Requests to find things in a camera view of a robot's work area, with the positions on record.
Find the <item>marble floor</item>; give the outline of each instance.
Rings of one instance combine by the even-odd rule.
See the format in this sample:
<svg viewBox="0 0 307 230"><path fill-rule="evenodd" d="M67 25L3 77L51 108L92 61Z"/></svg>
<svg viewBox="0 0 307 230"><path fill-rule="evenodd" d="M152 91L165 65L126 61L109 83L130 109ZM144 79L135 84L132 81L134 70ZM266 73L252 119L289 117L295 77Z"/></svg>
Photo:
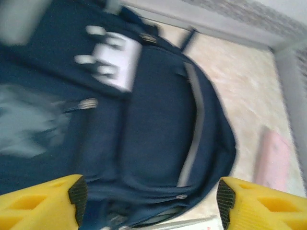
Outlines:
<svg viewBox="0 0 307 230"><path fill-rule="evenodd" d="M163 36L179 44L186 32L160 24ZM267 126L287 139L291 162L288 192L305 196L281 86L269 50L257 50L200 34L187 54L208 74L216 87L237 139L237 160L232 176L251 181L259 147L260 133ZM194 209L172 221L218 215L216 187Z"/></svg>

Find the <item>pink object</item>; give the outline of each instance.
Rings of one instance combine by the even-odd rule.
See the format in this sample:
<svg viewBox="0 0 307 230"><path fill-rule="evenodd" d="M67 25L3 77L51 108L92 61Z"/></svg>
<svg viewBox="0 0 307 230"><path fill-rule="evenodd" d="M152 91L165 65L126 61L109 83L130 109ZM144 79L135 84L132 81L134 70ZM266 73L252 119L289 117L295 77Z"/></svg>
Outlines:
<svg viewBox="0 0 307 230"><path fill-rule="evenodd" d="M290 149L287 141L266 128L260 144L254 182L286 192L289 160Z"/></svg>

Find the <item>black rubber pad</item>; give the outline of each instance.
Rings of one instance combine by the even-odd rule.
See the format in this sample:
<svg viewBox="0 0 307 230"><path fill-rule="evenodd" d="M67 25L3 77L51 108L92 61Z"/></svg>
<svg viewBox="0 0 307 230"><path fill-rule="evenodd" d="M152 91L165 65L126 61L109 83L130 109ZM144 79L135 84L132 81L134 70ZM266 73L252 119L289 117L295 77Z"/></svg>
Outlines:
<svg viewBox="0 0 307 230"><path fill-rule="evenodd" d="M223 180L220 180L216 200L219 207L223 228L227 230L230 224L229 211L235 206L236 193Z"/></svg>
<svg viewBox="0 0 307 230"><path fill-rule="evenodd" d="M87 185L83 176L68 190L68 194L71 204L76 206L75 217L80 227L82 225L87 201Z"/></svg>

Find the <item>backpack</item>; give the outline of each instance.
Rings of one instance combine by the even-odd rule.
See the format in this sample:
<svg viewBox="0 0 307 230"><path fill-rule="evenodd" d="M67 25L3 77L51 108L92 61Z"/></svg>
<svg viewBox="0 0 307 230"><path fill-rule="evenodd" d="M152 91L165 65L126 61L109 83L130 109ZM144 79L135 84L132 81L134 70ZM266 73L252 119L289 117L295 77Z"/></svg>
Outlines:
<svg viewBox="0 0 307 230"><path fill-rule="evenodd" d="M0 0L0 19L0 195L82 174L81 229L129 229L183 214L230 173L233 132L183 54L195 30L175 47L103 0Z"/></svg>

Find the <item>yellow plastic object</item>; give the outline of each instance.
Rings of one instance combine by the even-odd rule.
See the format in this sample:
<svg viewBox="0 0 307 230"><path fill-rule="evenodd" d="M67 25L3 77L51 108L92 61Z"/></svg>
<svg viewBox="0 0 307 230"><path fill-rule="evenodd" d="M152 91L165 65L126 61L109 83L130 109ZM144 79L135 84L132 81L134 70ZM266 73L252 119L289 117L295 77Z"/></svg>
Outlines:
<svg viewBox="0 0 307 230"><path fill-rule="evenodd" d="M87 199L81 175L0 196L0 230L77 230Z"/></svg>
<svg viewBox="0 0 307 230"><path fill-rule="evenodd" d="M307 230L306 198L224 177L217 202L225 230Z"/></svg>

